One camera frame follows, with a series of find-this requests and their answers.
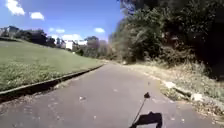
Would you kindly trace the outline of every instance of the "cloud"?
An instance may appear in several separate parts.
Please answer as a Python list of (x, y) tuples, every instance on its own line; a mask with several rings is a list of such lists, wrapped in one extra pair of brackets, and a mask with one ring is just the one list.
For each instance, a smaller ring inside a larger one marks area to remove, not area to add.
[(57, 33), (64, 33), (65, 30), (64, 29), (60, 29), (60, 28), (49, 28), (49, 32), (57, 32)]
[(58, 35), (51, 35), (52, 38), (57, 39)]
[(63, 35), (62, 39), (63, 40), (82, 40), (82, 37), (78, 34), (73, 34), (73, 35)]
[(35, 20), (44, 20), (44, 16), (40, 12), (31, 12), (30, 18)]
[(49, 28), (49, 31), (50, 31), (50, 32), (53, 32), (53, 31), (54, 31), (54, 28)]
[(103, 28), (95, 28), (94, 31), (97, 33), (105, 33), (105, 30)]
[(64, 32), (65, 32), (64, 29), (56, 29), (55, 31), (56, 31), (57, 33), (64, 33)]
[(23, 10), (22, 6), (16, 0), (7, 0), (5, 6), (9, 9), (12, 15), (25, 15), (25, 11)]

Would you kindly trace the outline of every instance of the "grassy slope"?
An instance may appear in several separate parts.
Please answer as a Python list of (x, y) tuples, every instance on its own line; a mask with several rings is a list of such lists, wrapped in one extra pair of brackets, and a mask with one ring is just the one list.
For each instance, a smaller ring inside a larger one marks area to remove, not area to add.
[(49, 80), (100, 62), (25, 41), (0, 41), (0, 91)]

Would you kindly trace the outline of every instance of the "asphalt path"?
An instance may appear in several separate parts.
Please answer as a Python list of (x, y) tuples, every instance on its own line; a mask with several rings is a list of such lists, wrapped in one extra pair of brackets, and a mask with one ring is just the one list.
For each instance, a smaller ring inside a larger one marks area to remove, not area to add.
[(174, 102), (157, 82), (116, 64), (65, 82), (65, 87), (0, 105), (0, 128), (218, 128), (185, 102)]

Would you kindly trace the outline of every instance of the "dry grass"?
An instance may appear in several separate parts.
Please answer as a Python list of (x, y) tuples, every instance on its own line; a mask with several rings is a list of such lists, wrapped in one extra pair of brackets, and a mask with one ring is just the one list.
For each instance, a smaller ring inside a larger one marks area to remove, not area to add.
[(171, 81), (184, 89), (201, 93), (224, 102), (224, 86), (204, 74), (205, 66), (197, 63), (185, 63), (167, 68), (164, 63), (152, 61), (130, 65), (131, 68)]

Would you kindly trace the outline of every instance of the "sky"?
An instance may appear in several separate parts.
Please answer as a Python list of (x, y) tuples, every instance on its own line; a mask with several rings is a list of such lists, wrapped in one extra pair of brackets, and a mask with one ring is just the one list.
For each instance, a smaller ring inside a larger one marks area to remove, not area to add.
[(49, 36), (108, 40), (123, 18), (117, 0), (0, 0), (0, 27), (43, 29)]

